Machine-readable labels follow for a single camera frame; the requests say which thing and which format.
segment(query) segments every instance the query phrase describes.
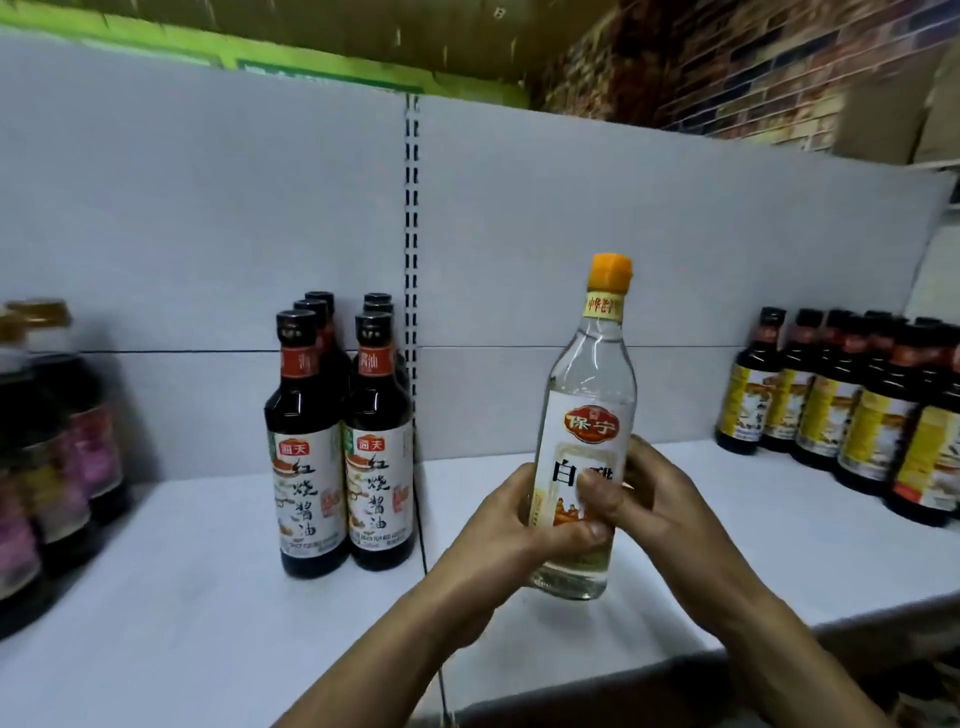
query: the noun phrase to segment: bottle neck label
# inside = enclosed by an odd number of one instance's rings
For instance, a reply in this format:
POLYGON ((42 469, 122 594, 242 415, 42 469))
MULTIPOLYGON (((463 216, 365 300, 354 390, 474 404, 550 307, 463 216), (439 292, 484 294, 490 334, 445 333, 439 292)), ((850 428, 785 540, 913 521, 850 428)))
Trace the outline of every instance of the bottle neck label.
POLYGON ((280 376, 284 379, 305 379, 320 370, 317 347, 283 347, 280 349, 280 376))
POLYGON ((623 323, 623 296, 606 291, 588 291, 584 317, 591 319, 609 319, 623 323))
POLYGON ((360 347, 357 371, 360 376, 390 376, 394 373, 394 348, 360 347))

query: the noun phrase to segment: orange bottle cap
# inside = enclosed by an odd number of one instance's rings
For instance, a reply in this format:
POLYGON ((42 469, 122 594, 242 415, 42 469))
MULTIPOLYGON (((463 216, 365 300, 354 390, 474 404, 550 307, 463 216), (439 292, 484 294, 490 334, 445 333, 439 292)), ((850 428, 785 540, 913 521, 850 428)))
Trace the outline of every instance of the orange bottle cap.
POLYGON ((634 262, 619 253, 598 253, 590 266, 587 291, 606 291, 626 295, 634 277, 634 262))

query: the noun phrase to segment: right hand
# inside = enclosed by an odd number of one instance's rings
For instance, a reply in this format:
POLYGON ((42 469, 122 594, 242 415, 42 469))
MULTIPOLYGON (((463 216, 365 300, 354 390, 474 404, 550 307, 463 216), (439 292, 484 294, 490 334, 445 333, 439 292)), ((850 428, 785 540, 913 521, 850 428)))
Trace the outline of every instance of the right hand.
POLYGON ((680 468, 636 435, 626 482, 585 471, 577 489, 589 512, 624 530, 653 562, 690 617, 723 641, 773 595, 680 468))

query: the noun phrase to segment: left hand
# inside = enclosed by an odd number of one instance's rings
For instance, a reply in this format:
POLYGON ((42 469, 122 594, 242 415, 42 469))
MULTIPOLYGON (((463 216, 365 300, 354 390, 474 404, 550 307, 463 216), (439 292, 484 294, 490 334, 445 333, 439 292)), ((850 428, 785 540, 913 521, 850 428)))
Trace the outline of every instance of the left hand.
POLYGON ((493 610, 544 562, 587 553, 613 537, 612 529, 599 521, 526 526, 519 511, 533 490, 534 474, 533 463, 524 463, 484 498, 420 585, 445 605, 454 649, 473 643, 493 610))

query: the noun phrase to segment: gold bottle cap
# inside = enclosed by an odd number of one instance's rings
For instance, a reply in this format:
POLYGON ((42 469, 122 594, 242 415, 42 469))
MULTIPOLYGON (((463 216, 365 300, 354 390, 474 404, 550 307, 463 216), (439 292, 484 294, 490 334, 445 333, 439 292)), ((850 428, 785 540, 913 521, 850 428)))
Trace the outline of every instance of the gold bottle cap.
POLYGON ((0 308, 0 344, 23 344, 26 337, 27 324, 23 317, 0 308))
POLYGON ((68 327, 73 321, 63 299, 7 301, 7 308, 20 314, 28 328, 68 327))

